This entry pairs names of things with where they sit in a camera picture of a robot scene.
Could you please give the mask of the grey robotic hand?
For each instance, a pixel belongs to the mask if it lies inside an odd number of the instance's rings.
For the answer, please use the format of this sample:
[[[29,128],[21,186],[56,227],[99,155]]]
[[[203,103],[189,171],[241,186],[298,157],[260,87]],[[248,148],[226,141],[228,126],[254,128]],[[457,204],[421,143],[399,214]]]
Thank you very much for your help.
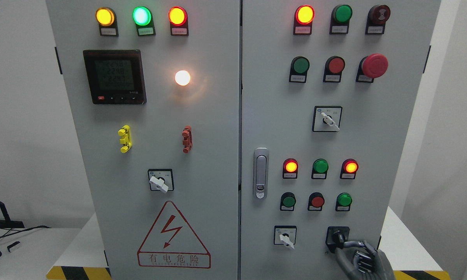
[[[342,248],[335,249],[335,259],[349,280],[395,280],[392,266],[381,250],[376,250],[367,241],[347,241],[343,248],[364,248],[365,252],[355,250],[349,260]]]

